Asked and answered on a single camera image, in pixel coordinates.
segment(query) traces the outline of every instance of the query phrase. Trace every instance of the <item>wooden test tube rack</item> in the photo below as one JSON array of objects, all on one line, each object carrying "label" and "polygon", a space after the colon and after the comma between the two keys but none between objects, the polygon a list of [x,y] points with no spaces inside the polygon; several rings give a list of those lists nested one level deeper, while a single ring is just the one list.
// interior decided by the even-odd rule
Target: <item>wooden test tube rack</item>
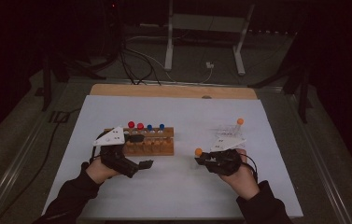
[{"label": "wooden test tube rack", "polygon": [[145,136],[143,142],[131,143],[127,141],[123,148],[125,156],[174,156],[174,128],[164,128],[162,133],[158,133],[159,128],[153,128],[154,133],[150,133],[147,128],[143,130],[141,133],[136,129],[123,128],[123,131],[130,135],[143,134]]}]

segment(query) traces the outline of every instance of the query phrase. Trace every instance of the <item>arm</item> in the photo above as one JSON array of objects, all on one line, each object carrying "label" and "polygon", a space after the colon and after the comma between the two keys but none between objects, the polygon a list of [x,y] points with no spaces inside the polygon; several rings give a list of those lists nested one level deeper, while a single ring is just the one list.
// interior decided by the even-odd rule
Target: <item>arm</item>
[{"label": "arm", "polygon": [[[237,151],[246,155],[243,149]],[[245,156],[241,155],[241,158],[246,162]],[[248,224],[292,223],[283,202],[275,198],[269,183],[263,181],[258,185],[246,166],[241,165],[233,175],[221,175],[220,178],[239,195],[236,201]]]},{"label": "arm", "polygon": [[117,174],[103,165],[100,158],[91,165],[82,163],[79,176],[62,185],[57,198],[34,223],[75,223],[88,200],[97,196],[104,181]]}]

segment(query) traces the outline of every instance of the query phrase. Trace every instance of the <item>orange cap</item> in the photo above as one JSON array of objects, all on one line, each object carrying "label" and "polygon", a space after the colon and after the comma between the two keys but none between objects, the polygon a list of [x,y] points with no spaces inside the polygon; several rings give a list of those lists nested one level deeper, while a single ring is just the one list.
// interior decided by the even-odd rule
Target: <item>orange cap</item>
[{"label": "orange cap", "polygon": [[198,147],[198,148],[195,149],[195,155],[196,156],[200,157],[202,155],[202,153],[203,153],[203,151],[202,151],[201,148]]},{"label": "orange cap", "polygon": [[238,119],[238,120],[237,120],[237,124],[238,124],[238,125],[242,125],[244,122],[245,122],[245,121],[244,121],[243,119]]}]

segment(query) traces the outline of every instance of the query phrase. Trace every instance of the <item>black sleeve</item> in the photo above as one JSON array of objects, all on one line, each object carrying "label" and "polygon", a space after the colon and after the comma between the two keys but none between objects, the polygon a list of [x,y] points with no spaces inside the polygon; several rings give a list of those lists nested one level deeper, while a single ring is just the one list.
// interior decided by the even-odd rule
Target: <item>black sleeve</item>
[{"label": "black sleeve", "polygon": [[97,197],[100,185],[86,174],[89,164],[82,163],[77,178],[66,181],[60,188],[57,198],[50,203],[45,214],[34,222],[37,223],[76,223],[88,200]]},{"label": "black sleeve", "polygon": [[260,193],[246,201],[237,198],[237,204],[248,224],[289,224],[292,223],[286,213],[286,207],[272,193],[268,181],[259,183]]}]

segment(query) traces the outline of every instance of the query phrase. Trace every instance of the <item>dark background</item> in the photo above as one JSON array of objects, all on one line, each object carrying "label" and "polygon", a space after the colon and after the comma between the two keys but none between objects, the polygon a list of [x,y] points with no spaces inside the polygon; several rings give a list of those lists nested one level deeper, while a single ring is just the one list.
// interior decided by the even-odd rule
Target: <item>dark background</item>
[{"label": "dark background", "polygon": [[[218,1],[181,1],[180,12],[237,16],[237,7],[213,11]],[[95,18],[112,1],[5,1],[0,0],[0,122],[30,90],[28,78],[42,68],[42,49],[53,44],[64,53],[86,59],[86,37],[103,24]],[[119,2],[124,23],[167,23],[167,1]],[[74,7],[80,16],[70,14]],[[311,64],[310,84],[331,116],[352,155],[352,1],[316,3],[278,1],[256,5],[249,29],[295,35],[285,63]]]}]

